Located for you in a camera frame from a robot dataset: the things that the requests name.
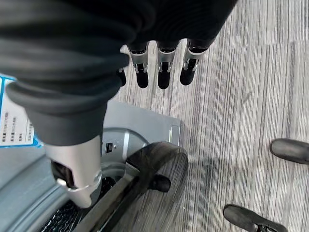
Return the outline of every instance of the black shoe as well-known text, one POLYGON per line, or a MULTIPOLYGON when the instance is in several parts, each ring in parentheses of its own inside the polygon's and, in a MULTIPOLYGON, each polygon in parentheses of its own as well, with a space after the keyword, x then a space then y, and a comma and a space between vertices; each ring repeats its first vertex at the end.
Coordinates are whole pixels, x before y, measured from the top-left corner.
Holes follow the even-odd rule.
POLYGON ((227 204, 223 215, 232 224, 249 232, 288 232, 284 226, 234 204, 227 204))
POLYGON ((275 139, 270 144, 275 156, 295 163, 309 165, 309 144, 292 139, 275 139))

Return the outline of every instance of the silver metal bracket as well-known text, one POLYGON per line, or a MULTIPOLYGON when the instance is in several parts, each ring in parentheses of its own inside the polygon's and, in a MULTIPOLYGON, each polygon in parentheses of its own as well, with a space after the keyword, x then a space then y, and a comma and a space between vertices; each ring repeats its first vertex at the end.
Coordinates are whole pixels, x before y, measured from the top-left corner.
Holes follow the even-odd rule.
POLYGON ((74 186, 69 186, 68 180, 61 177, 56 182, 80 208, 90 207, 99 197, 102 179, 100 144, 100 136, 97 136, 78 145, 45 146, 51 161, 71 171, 74 186))
POLYGON ((188 65, 189 65, 189 61, 190 59, 195 59, 195 66, 192 69, 192 71, 195 71, 197 69, 197 66, 200 62, 200 60, 202 59, 203 55, 205 54, 206 50, 201 52, 201 53, 194 53, 192 51, 190 51, 189 49, 189 42, 187 43, 185 52, 184 52, 184 57, 183 57, 183 69, 184 70, 188 70, 188 65))
POLYGON ((174 62, 176 50, 173 50, 171 52, 163 52, 160 50, 159 44, 157 43, 157 56, 158 56, 158 66, 159 71, 163 71, 163 62, 167 62, 169 64, 167 72, 169 73, 171 70, 171 67, 174 62))
POLYGON ((135 69, 136 73, 139 73, 139 69, 138 69, 138 64, 143 64, 143 71, 144 73, 147 72, 147 68, 148 68, 148 44, 146 46, 146 49, 143 53, 134 53, 129 49, 131 58, 132 58, 132 62, 133 62, 133 66, 135 69))

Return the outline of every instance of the gray carpet floor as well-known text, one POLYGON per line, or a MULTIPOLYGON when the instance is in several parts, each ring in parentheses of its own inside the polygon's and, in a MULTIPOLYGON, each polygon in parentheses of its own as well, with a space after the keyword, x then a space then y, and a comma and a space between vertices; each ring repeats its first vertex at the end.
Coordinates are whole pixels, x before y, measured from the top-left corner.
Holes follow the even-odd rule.
POLYGON ((242 231, 222 214, 234 203, 308 232, 309 167, 268 147, 279 137, 309 142, 309 0, 240 0, 186 87, 184 48, 182 41, 168 89, 157 86, 151 42, 149 86, 137 86, 130 65, 115 97, 183 122, 190 163, 175 231, 242 231))

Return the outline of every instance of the small black port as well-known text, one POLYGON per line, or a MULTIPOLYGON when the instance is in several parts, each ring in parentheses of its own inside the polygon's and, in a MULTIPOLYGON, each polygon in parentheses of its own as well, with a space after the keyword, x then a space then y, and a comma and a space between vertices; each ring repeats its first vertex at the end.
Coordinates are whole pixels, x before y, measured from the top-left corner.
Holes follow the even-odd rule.
POLYGON ((112 152, 112 143, 107 143, 106 144, 106 150, 105 153, 112 152))

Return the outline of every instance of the label sticker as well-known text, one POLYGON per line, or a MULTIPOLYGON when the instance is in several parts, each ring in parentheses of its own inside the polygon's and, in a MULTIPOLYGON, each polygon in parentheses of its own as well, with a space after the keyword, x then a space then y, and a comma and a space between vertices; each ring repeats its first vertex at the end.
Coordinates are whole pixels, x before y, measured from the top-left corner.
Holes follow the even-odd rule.
POLYGON ((24 108, 12 102, 5 93, 5 87, 13 81, 13 77, 0 74, 0 148, 40 147, 42 144, 24 108))

